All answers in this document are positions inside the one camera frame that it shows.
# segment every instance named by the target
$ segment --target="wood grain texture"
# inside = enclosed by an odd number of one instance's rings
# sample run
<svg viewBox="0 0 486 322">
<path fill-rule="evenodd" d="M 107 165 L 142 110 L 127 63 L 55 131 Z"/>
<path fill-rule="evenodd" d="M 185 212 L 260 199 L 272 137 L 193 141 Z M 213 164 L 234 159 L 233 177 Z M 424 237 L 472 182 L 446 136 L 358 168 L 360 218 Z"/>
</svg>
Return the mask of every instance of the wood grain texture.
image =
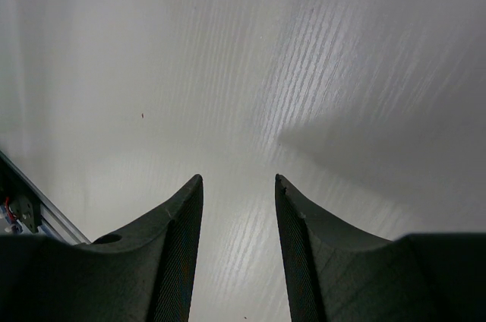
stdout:
<svg viewBox="0 0 486 322">
<path fill-rule="evenodd" d="M 199 172 L 191 319 L 289 320 L 277 172 L 383 237 L 484 229 L 485 3 L 0 0 L 0 147 L 91 239 Z"/>
</svg>

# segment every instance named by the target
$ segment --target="dark spot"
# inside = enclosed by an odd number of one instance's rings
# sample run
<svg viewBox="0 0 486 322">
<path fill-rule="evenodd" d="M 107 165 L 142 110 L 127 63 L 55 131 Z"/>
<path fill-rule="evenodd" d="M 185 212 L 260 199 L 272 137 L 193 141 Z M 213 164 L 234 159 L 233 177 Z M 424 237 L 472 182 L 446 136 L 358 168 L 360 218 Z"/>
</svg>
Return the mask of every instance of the dark spot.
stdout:
<svg viewBox="0 0 486 322">
<path fill-rule="evenodd" d="M 116 235 L 115 233 L 109 233 L 108 235 L 104 235 L 98 238 L 94 244 L 103 245 L 103 244 L 111 244 L 113 242 L 120 241 L 122 237 L 120 235 Z"/>
</svg>

